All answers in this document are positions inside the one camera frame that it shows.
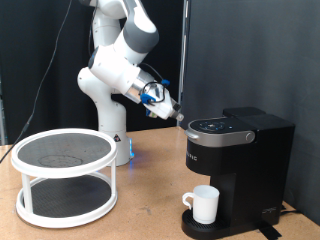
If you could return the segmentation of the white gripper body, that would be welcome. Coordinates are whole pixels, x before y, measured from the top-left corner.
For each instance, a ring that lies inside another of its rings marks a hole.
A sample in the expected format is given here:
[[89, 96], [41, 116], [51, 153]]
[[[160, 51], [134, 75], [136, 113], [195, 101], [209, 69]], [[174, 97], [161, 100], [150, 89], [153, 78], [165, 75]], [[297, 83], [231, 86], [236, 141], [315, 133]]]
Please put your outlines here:
[[174, 118], [181, 106], [171, 98], [169, 91], [160, 83], [149, 83], [143, 88], [143, 105], [149, 117]]

